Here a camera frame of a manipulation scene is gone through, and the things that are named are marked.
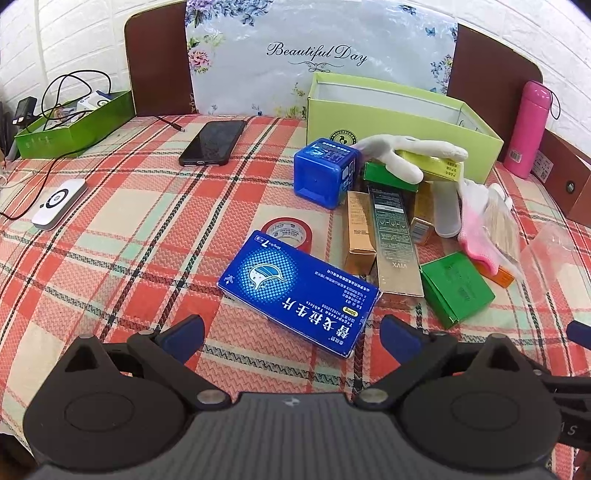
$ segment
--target red tape roll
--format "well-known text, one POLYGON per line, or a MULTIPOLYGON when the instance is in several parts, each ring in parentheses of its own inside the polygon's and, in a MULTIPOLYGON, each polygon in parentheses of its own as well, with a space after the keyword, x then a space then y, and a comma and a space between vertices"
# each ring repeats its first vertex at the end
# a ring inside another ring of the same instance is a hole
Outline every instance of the red tape roll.
POLYGON ((312 250, 312 230, 297 218, 276 218, 267 222, 261 231, 307 254, 312 250))

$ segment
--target blue medicine box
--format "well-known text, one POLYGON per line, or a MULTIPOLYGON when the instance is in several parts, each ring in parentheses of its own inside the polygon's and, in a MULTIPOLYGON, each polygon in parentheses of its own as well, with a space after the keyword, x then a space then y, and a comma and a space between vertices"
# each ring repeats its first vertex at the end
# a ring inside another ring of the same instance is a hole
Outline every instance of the blue medicine box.
POLYGON ((379 290, 260 231, 254 231, 217 282, 323 349, 347 358, 379 290))
POLYGON ((294 192, 335 209, 353 187, 358 150, 319 138, 294 155, 294 192))

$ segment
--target white power bank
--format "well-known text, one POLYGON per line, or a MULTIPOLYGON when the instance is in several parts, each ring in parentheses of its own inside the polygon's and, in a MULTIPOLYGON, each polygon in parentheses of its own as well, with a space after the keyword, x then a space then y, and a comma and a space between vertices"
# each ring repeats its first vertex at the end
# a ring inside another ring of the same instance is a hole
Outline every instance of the white power bank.
POLYGON ((39 211, 33 215, 31 222, 39 230, 54 229, 85 190, 86 181, 84 179, 66 180, 45 203, 39 206, 39 211))

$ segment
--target bed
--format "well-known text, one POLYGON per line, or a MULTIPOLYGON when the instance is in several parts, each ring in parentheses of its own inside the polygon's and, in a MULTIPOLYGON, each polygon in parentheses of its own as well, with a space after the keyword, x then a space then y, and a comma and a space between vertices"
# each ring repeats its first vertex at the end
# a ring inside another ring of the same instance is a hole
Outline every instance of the bed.
MULTIPOLYGON (((305 221, 313 231, 311 253, 334 265, 343 260, 342 211, 293 193, 293 154, 305 144, 305 124, 235 117, 241 118, 248 126, 230 162, 193 168, 181 168, 178 155, 216 117, 167 117, 186 132, 154 118, 134 118, 82 156, 57 163, 37 203, 67 179, 84 177, 89 188, 55 230, 32 226, 35 207, 21 220, 1 224, 2 419, 21 441, 27 405, 82 333, 122 342, 135 331, 165 329, 198 313, 207 338, 187 366, 232 395, 248 390, 350 395, 397 367, 379 341, 384 314, 395 313, 420 329, 439 328, 425 302, 410 312, 379 307, 354 354, 341 360, 220 292, 216 282, 243 241, 273 218, 305 221)), ((29 205, 47 166, 47 160, 20 161, 10 181, 35 174, 3 190, 2 210, 19 212, 29 205)), ((526 286, 515 282, 503 290, 490 283, 493 304, 451 332, 471 342, 502 332, 555 375, 588 375, 591 352, 570 343, 565 329, 573 319, 591 321, 589 231, 565 220, 537 181, 516 179, 500 164, 492 181, 515 202, 522 243, 545 222, 554 222, 570 232, 580 265, 569 265, 535 309, 524 300, 526 286)), ((453 239, 436 239, 418 253, 426 262, 457 249, 453 239)), ((566 479, 572 465, 573 450, 558 445, 553 469, 566 479)))

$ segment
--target plastic bag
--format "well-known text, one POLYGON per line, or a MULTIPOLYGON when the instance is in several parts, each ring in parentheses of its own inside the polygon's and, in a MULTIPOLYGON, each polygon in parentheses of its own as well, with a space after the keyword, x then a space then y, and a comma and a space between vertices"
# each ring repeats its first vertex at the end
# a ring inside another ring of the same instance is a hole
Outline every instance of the plastic bag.
POLYGON ((519 261, 519 227, 505 200, 494 189, 488 189, 488 203, 481 221, 480 227, 492 245, 491 252, 496 251, 494 260, 515 279, 523 280, 519 261))

